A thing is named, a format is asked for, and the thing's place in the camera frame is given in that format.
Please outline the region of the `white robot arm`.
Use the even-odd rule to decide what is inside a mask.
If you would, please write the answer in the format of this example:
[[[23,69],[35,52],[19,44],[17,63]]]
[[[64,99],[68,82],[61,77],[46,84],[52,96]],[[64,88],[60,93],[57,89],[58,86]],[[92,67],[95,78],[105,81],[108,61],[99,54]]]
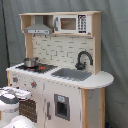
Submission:
[[[0,128],[36,128],[30,119],[19,114],[19,100],[30,98],[29,91],[0,88]]]

